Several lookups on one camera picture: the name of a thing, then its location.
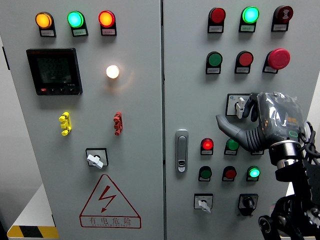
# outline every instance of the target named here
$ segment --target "green push button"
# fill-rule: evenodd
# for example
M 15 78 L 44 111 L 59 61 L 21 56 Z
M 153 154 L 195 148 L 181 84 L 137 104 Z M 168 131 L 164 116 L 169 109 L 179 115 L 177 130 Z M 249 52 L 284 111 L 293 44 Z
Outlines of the green push button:
M 257 178 L 260 175 L 260 170 L 257 166 L 251 166 L 248 169 L 248 174 L 251 178 Z
M 226 147 L 228 149 L 230 149 L 231 151 L 236 151 L 238 148 L 239 148 L 239 143 L 237 143 L 235 140 L 233 139 L 229 139 L 227 142 L 226 142 Z
M 259 9 L 255 6 L 248 6 L 242 12 L 242 19 L 247 24 L 255 23 L 259 18 Z
M 209 64 L 213 67 L 219 66 L 222 63 L 222 56 L 215 52 L 209 57 Z
M 212 176 L 212 172 L 210 170 L 204 170 L 201 172 L 201 177 L 203 179 L 209 179 Z
M 289 135 L 294 138 L 298 137 L 298 133 L 296 131 L 289 131 Z

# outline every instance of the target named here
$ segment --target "digital power meter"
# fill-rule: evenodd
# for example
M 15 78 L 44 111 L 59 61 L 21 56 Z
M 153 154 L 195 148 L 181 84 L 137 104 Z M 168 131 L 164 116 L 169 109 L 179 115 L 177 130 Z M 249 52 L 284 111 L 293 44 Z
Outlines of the digital power meter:
M 80 95 L 75 48 L 28 49 L 26 55 L 37 95 Z

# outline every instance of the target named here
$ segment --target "warning sign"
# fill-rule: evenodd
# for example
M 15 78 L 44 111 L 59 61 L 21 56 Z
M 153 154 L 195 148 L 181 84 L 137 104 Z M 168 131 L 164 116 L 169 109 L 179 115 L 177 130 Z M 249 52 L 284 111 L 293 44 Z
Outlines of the warning sign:
M 83 228 L 141 228 L 141 217 L 106 174 L 100 177 L 79 217 Z

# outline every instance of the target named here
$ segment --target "white wall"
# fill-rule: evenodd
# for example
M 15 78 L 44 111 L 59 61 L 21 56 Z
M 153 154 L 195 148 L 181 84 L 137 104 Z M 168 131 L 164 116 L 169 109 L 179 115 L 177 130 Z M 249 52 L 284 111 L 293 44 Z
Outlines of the white wall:
M 42 184 L 0 38 L 0 221 L 7 231 Z

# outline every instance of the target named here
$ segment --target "red indicator light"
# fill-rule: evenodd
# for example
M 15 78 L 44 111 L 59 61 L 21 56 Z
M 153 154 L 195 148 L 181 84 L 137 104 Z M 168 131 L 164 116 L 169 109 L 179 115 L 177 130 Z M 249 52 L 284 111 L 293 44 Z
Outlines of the red indicator light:
M 98 17 L 99 23 L 104 28 L 110 28 L 116 21 L 115 15 L 108 10 L 102 11 Z
M 201 141 L 201 146 L 205 150 L 211 150 L 214 147 L 214 141 L 210 138 L 205 138 Z
M 294 10 L 290 6 L 279 6 L 274 11 L 274 17 L 281 24 L 288 23 L 294 15 Z
M 234 171 L 234 170 L 228 170 L 228 171 L 225 173 L 225 177 L 226 177 L 227 179 L 234 179 L 236 176 L 237 176 L 237 172 Z
M 223 8 L 214 8 L 211 10 L 210 13 L 210 19 L 215 23 L 215 24 L 221 24 L 226 18 L 226 12 Z
M 249 52 L 243 53 L 239 58 L 239 63 L 244 67 L 249 66 L 253 61 L 254 56 Z
M 280 70 L 284 69 L 290 62 L 290 53 L 284 48 L 277 48 L 270 52 L 268 64 L 271 68 Z

